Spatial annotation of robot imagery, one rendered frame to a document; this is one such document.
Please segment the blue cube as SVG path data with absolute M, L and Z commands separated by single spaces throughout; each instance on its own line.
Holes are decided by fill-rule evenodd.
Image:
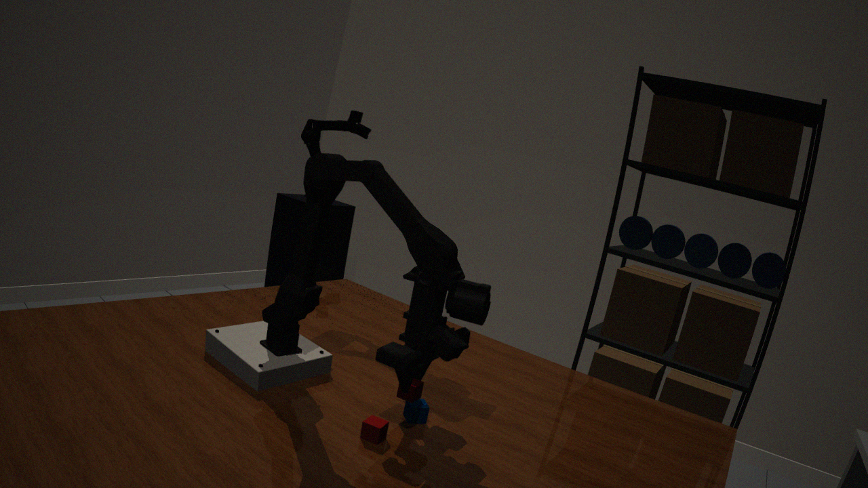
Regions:
M 425 399 L 418 399 L 414 403 L 406 401 L 403 416 L 409 424 L 426 424 L 429 410 Z

